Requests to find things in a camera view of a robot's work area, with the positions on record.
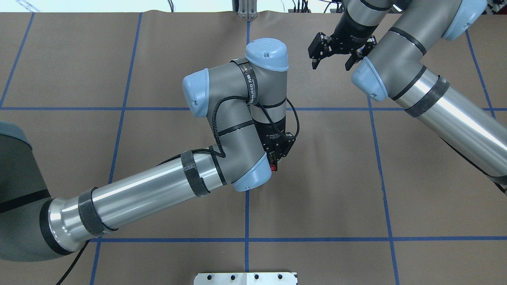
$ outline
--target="grid line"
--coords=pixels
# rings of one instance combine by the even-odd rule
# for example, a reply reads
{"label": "grid line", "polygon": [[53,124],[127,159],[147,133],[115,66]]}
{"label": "grid line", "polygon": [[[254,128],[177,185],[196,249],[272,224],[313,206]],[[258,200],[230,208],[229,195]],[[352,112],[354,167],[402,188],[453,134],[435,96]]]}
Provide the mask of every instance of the grid line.
{"label": "grid line", "polygon": [[[211,237],[211,238],[102,238],[100,243],[199,243],[199,242],[245,242],[242,237]],[[487,241],[506,240],[507,236],[400,236],[400,237],[249,237],[249,242],[387,242],[387,241]],[[93,238],[90,242],[99,242]]]}
{"label": "grid line", "polygon": [[493,110],[493,105],[491,104],[491,99],[489,98],[488,89],[486,89],[486,84],[484,83],[481,69],[479,68],[479,64],[477,63],[477,59],[475,57],[474,47],[472,46],[472,41],[470,39],[470,34],[468,33],[468,29],[465,30],[465,34],[466,34],[466,41],[468,42],[468,48],[470,48],[470,54],[472,54],[472,59],[474,60],[474,64],[477,69],[477,74],[479,75],[479,80],[481,81],[482,90],[484,90],[484,95],[486,96],[486,101],[488,101],[489,111],[491,112],[491,116],[496,119],[495,111]]}
{"label": "grid line", "polygon": [[21,51],[26,42],[26,38],[28,37],[28,32],[30,31],[30,27],[33,23],[33,18],[35,17],[35,13],[31,14],[30,21],[28,22],[28,26],[26,27],[25,35],[23,36],[23,40],[21,41],[21,45],[19,46],[18,53],[16,54],[16,58],[14,59],[14,63],[12,65],[11,73],[9,74],[9,78],[5,84],[4,92],[2,93],[2,98],[0,99],[0,107],[4,104],[5,97],[7,96],[7,91],[9,89],[9,85],[11,84],[12,76],[14,75],[14,71],[16,70],[16,66],[18,65],[19,57],[21,56]]}
{"label": "grid line", "polygon": [[[246,22],[246,45],[250,43],[250,21]],[[245,193],[245,272],[250,272],[250,190]]]}
{"label": "grid line", "polygon": [[367,96],[367,100],[368,100],[368,107],[370,108],[370,122],[372,124],[373,143],[375,145],[375,155],[377,157],[377,167],[379,169],[380,183],[381,183],[381,187],[382,187],[382,195],[383,195],[383,200],[384,200],[384,212],[385,212],[385,220],[386,220],[386,224],[387,224],[387,234],[389,236],[389,247],[391,248],[391,259],[392,259],[392,268],[394,271],[394,281],[395,281],[396,285],[400,285],[400,277],[398,275],[398,264],[396,262],[396,252],[394,250],[394,241],[392,239],[391,218],[389,215],[387,194],[385,192],[384,173],[382,171],[382,161],[380,160],[380,150],[379,150],[379,144],[378,144],[378,140],[377,140],[377,130],[375,129],[375,118],[373,116],[372,101],[369,96]]}
{"label": "grid line", "polygon": [[[507,108],[482,108],[484,111],[505,112]],[[0,107],[0,111],[190,111],[188,107]],[[296,107],[296,111],[404,111],[396,107]]]}
{"label": "grid line", "polygon": [[[135,51],[137,49],[137,40],[139,39],[141,20],[142,20],[142,13],[139,13],[139,19],[137,20],[137,29],[135,32],[134,47],[132,48],[132,57],[130,58],[130,66],[129,66],[128,76],[127,76],[127,83],[125,85],[125,95],[123,97],[122,113],[120,116],[120,122],[118,124],[118,133],[116,135],[115,150],[113,152],[113,161],[111,162],[111,171],[109,173],[109,181],[108,181],[109,184],[113,182],[113,175],[115,173],[116,157],[118,155],[118,146],[120,144],[120,137],[122,134],[123,119],[125,118],[125,110],[126,110],[126,106],[127,106],[128,91],[130,88],[130,79],[132,77],[132,70],[134,68]],[[102,242],[102,237],[98,237],[97,238],[97,248],[95,249],[95,258],[93,260],[92,273],[91,273],[91,277],[90,277],[90,285],[93,285],[95,283],[95,273],[97,271],[97,264],[98,264],[98,259],[99,259],[99,255],[100,255],[101,242]]]}

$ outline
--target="black band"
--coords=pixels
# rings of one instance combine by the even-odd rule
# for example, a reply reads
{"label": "black band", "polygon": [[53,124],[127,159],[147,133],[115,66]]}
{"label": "black band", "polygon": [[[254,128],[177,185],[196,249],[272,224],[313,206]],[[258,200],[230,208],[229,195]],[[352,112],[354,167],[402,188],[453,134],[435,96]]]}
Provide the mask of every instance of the black band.
{"label": "black band", "polygon": [[237,124],[235,126],[227,128],[225,130],[219,131],[219,136],[223,136],[223,135],[228,134],[230,132],[237,131],[239,129],[242,129],[242,128],[247,127],[247,126],[252,125],[252,124],[254,124],[254,122],[252,120],[247,121],[247,122],[243,122],[241,124]]}
{"label": "black band", "polygon": [[376,10],[376,11],[387,11],[387,10],[391,9],[391,7],[383,8],[383,7],[373,6],[370,3],[366,2],[366,0],[361,0],[361,3],[363,3],[366,7],[370,8],[372,10]]}
{"label": "black band", "polygon": [[46,241],[46,244],[51,248],[54,252],[58,253],[59,255],[69,255],[72,252],[64,249],[53,236],[53,233],[51,232],[51,228],[49,227],[49,205],[51,204],[51,200],[47,200],[44,205],[42,205],[41,212],[39,214],[39,226],[41,228],[42,237],[44,238],[44,241]]}
{"label": "black band", "polygon": [[185,172],[187,181],[190,184],[192,191],[194,191],[194,194],[197,197],[201,197],[210,193],[206,187],[206,184],[204,183],[204,179],[199,176],[197,165],[195,164],[194,160],[194,154],[192,151],[186,151],[182,153],[181,160],[183,165],[183,172]]}
{"label": "black band", "polygon": [[408,39],[412,44],[414,44],[414,46],[416,46],[422,52],[422,55],[426,54],[426,48],[422,45],[422,43],[420,41],[418,41],[416,38],[414,38],[412,35],[410,35],[409,33],[405,32],[402,29],[398,29],[395,27],[392,27],[389,30]]}
{"label": "black band", "polygon": [[419,71],[419,73],[416,75],[416,77],[414,77],[414,79],[405,88],[403,88],[403,90],[400,93],[398,93],[398,95],[396,95],[395,97],[393,97],[391,99],[396,101],[400,97],[402,97],[410,88],[412,88],[412,86],[414,86],[414,84],[421,78],[422,74],[425,71],[426,71],[426,67],[423,65],[421,68],[421,71]]}
{"label": "black band", "polygon": [[410,116],[417,118],[428,111],[435,103],[444,96],[445,92],[449,89],[451,84],[443,77],[433,85],[433,87],[412,107],[405,110]]}
{"label": "black band", "polygon": [[19,208],[21,206],[30,204],[35,201],[39,201],[45,198],[51,198],[49,195],[48,189],[40,190],[37,192],[33,192],[30,194],[26,194],[24,196],[14,198],[12,200],[0,203],[0,213],[5,213],[7,211]]}
{"label": "black band", "polygon": [[254,69],[250,65],[250,62],[246,58],[233,59],[231,62],[235,63],[246,81],[246,89],[248,90],[248,105],[257,104],[259,101],[259,88],[257,85],[257,77],[255,76]]}
{"label": "black band", "polygon": [[92,188],[79,195],[78,212],[85,229],[94,236],[101,236],[117,229],[108,228],[98,216],[92,200],[92,193],[95,189],[97,188]]}
{"label": "black band", "polygon": [[495,183],[502,184],[502,185],[507,185],[507,175],[500,176],[500,177],[494,177],[494,176],[489,176],[488,175],[488,178],[491,181],[495,182]]}
{"label": "black band", "polygon": [[227,182],[225,181],[224,174],[222,173],[222,169],[220,168],[219,161],[216,159],[215,153],[211,153],[211,158],[213,159],[213,164],[215,165],[216,171],[219,174],[220,181],[222,181],[222,185],[227,185]]}
{"label": "black band", "polygon": [[264,109],[272,109],[272,108],[276,108],[276,107],[278,107],[278,106],[282,106],[282,105],[285,103],[285,101],[287,101],[287,97],[286,97],[286,98],[284,98],[284,99],[282,100],[282,102],[280,102],[280,103],[276,103],[276,104],[273,104],[273,105],[262,105],[262,107],[264,107]]}

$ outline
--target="cable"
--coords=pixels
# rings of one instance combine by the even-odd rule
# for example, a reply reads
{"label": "cable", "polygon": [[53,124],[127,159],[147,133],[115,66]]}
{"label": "cable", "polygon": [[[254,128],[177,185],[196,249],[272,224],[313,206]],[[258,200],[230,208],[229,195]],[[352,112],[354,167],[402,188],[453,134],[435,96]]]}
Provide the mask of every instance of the cable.
{"label": "cable", "polygon": [[283,0],[280,0],[280,2],[282,3],[282,6],[283,6],[283,12],[285,13],[285,4],[283,3]]}
{"label": "cable", "polygon": [[329,2],[329,4],[325,7],[324,13],[328,10],[328,7],[329,7],[329,5],[331,5],[331,3],[333,3],[333,2]]}
{"label": "cable", "polygon": [[[215,138],[216,146],[219,148],[220,152],[217,152],[214,150],[209,150],[209,149],[195,149],[195,150],[191,150],[192,153],[207,153],[207,154],[211,154],[211,155],[216,155],[221,158],[225,158],[226,154],[224,152],[224,148],[222,147],[222,143],[220,142],[219,132],[218,132],[218,128],[216,126],[216,114],[219,110],[220,105],[223,102],[228,101],[228,100],[232,100],[232,99],[248,101],[248,97],[241,97],[241,96],[229,96],[229,97],[222,98],[215,104],[215,108],[213,109],[213,114],[211,116],[211,128],[212,128],[212,132],[213,132],[213,137]],[[157,164],[157,166],[164,164],[166,162],[169,162],[171,160],[178,159],[180,157],[181,157],[181,154],[175,155],[175,156]]]}
{"label": "cable", "polygon": [[85,242],[85,245],[81,248],[81,250],[79,251],[78,255],[76,255],[76,258],[74,258],[74,261],[72,262],[72,264],[69,266],[69,268],[67,269],[67,271],[65,272],[65,274],[62,276],[62,278],[60,278],[60,280],[56,283],[56,285],[62,284],[62,282],[65,280],[65,278],[67,278],[67,276],[70,273],[70,271],[74,268],[74,265],[76,265],[76,263],[78,262],[79,257],[81,257],[81,254],[83,254],[83,251],[85,251],[85,248],[86,248],[86,246],[88,245],[89,242],[90,242],[90,240],[87,240]]}
{"label": "cable", "polygon": [[502,193],[506,194],[506,193],[505,193],[505,191],[506,191],[507,189],[505,189],[504,187],[502,187],[502,185],[500,185],[500,184],[498,184],[498,183],[496,183],[496,182],[493,182],[493,183],[495,183],[495,185],[496,185],[496,186],[500,189],[500,191],[502,191]]}
{"label": "cable", "polygon": [[171,6],[171,12],[174,13],[174,4],[172,3],[172,0],[167,0],[169,2],[169,6]]}

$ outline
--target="light blue joint cap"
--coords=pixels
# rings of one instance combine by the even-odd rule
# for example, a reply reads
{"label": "light blue joint cap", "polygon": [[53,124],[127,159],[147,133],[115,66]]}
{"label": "light blue joint cap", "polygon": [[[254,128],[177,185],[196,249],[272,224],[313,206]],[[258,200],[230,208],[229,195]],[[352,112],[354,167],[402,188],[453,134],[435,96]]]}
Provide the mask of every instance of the light blue joint cap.
{"label": "light blue joint cap", "polygon": [[384,82],[382,82],[379,73],[367,57],[363,58],[361,64],[352,74],[352,82],[377,102],[387,98]]}
{"label": "light blue joint cap", "polygon": [[454,20],[442,37],[448,41],[457,39],[484,12],[486,5],[487,0],[462,0]]}
{"label": "light blue joint cap", "polygon": [[209,72],[205,68],[183,78],[183,94],[194,116],[201,118],[208,114]]}
{"label": "light blue joint cap", "polygon": [[232,184],[238,192],[259,187],[271,178],[271,167],[269,166],[268,156],[264,156],[240,179]]}
{"label": "light blue joint cap", "polygon": [[8,136],[17,138],[19,140],[22,140],[27,145],[29,145],[30,148],[31,148],[31,145],[28,142],[28,139],[26,138],[25,133],[23,132],[23,130],[21,130],[20,127],[16,126],[13,123],[0,121],[0,134],[8,135]]}
{"label": "light blue joint cap", "polygon": [[251,63],[272,71],[288,70],[287,47],[277,39],[257,39],[246,45],[246,59]]}

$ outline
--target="black velcro strap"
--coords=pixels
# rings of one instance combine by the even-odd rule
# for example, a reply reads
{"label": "black velcro strap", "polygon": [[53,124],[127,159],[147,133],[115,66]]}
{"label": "black velcro strap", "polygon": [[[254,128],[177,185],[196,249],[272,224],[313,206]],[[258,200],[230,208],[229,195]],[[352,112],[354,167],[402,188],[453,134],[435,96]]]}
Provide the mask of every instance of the black velcro strap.
{"label": "black velcro strap", "polygon": [[187,177],[187,181],[190,184],[190,188],[194,191],[194,194],[197,197],[204,196],[208,193],[208,188],[204,183],[204,179],[199,176],[199,172],[197,171],[197,165],[195,164],[194,154],[192,151],[186,151],[182,153],[182,166],[183,172],[185,172],[185,176]]}
{"label": "black velcro strap", "polygon": [[92,188],[79,195],[78,212],[85,229],[94,236],[101,236],[117,229],[108,228],[98,216],[92,200],[92,193],[95,189],[97,188]]}
{"label": "black velcro strap", "polygon": [[257,85],[257,77],[255,76],[254,69],[250,65],[250,62],[246,58],[233,59],[231,62],[235,63],[246,81],[246,88],[248,90],[248,105],[257,104],[259,101],[259,88]]}
{"label": "black velcro strap", "polygon": [[488,175],[488,178],[497,184],[507,185],[507,175],[505,175],[505,176],[489,176]]}
{"label": "black velcro strap", "polygon": [[433,87],[412,107],[405,110],[410,116],[417,118],[426,113],[435,103],[444,96],[451,84],[439,75],[439,79]]}
{"label": "black velcro strap", "polygon": [[419,71],[419,73],[416,75],[416,77],[414,77],[414,79],[412,79],[412,81],[407,85],[405,86],[405,88],[403,88],[403,90],[398,93],[398,95],[396,95],[395,97],[391,98],[393,101],[396,101],[398,99],[400,99],[410,88],[412,88],[412,86],[414,86],[414,84],[419,81],[419,79],[421,78],[421,76],[423,75],[423,73],[426,71],[426,67],[423,65],[421,70]]}
{"label": "black velcro strap", "polygon": [[49,195],[48,189],[26,194],[24,196],[0,203],[0,213],[5,213],[7,211],[19,208],[32,202],[50,197],[51,195]]}
{"label": "black velcro strap", "polygon": [[426,48],[422,45],[422,43],[420,41],[418,41],[416,38],[414,38],[411,34],[407,33],[406,31],[404,31],[402,29],[395,28],[395,27],[392,27],[389,30],[408,39],[412,44],[414,44],[414,46],[416,46],[422,52],[422,55],[426,54]]}
{"label": "black velcro strap", "polygon": [[39,226],[41,228],[41,234],[44,238],[44,241],[49,246],[50,249],[52,249],[54,252],[58,253],[59,255],[69,255],[72,252],[64,249],[53,236],[53,233],[51,232],[51,228],[49,227],[49,206],[51,205],[51,200],[47,200],[46,203],[42,205],[41,212],[39,213]]}

